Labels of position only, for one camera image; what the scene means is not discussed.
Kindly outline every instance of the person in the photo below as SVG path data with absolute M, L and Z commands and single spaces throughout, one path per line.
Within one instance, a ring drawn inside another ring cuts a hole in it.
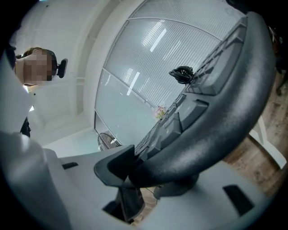
M 22 85 L 35 86 L 43 81 L 51 81 L 57 72 L 57 59 L 55 54 L 41 47 L 29 48 L 22 55 L 15 55 L 15 47 L 8 46 L 6 55 L 15 75 Z M 30 137 L 30 127 L 26 118 L 20 133 Z

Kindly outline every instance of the wooden floor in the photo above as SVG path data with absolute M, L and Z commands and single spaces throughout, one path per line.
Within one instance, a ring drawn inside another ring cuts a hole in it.
M 282 96 L 278 96 L 275 92 L 282 78 L 283 75 L 276 73 L 273 90 L 262 116 L 268 141 L 288 159 L 288 84 L 282 87 Z M 224 161 L 257 184 L 267 196 L 273 195 L 279 189 L 288 173 L 288 165 L 280 170 L 265 150 L 250 137 L 247 137 Z M 145 208 L 136 217 L 135 225 L 151 212 L 157 201 L 147 189 L 141 191 Z

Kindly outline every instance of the floor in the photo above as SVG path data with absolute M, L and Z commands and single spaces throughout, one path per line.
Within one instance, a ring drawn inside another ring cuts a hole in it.
M 268 141 L 288 159 L 288 84 L 282 87 L 281 96 L 276 94 L 276 87 L 283 76 L 276 73 L 273 90 L 262 116 Z M 257 184 L 267 196 L 273 195 L 280 188 L 288 173 L 288 164 L 280 170 L 273 159 L 251 137 L 247 137 L 224 161 Z M 134 225 L 142 221 L 157 204 L 152 194 L 154 188 L 148 189 L 141 189 L 145 208 L 135 218 Z

